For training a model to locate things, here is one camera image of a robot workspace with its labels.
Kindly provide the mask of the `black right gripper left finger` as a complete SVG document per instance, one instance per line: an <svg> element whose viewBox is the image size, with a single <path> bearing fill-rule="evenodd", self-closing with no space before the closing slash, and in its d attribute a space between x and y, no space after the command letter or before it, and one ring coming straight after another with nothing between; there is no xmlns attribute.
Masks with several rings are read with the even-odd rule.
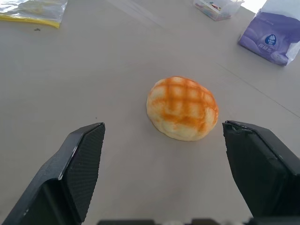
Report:
<svg viewBox="0 0 300 225"><path fill-rule="evenodd" d="M33 177L3 224L80 225L98 180L104 123L70 133Z"/></svg>

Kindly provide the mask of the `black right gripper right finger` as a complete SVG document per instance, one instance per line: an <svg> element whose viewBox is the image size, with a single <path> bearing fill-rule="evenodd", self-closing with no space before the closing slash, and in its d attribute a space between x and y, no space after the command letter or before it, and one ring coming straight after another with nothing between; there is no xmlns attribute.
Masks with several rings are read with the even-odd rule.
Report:
<svg viewBox="0 0 300 225"><path fill-rule="evenodd" d="M227 120L226 154L252 218L248 225L300 223L300 159L269 129Z"/></svg>

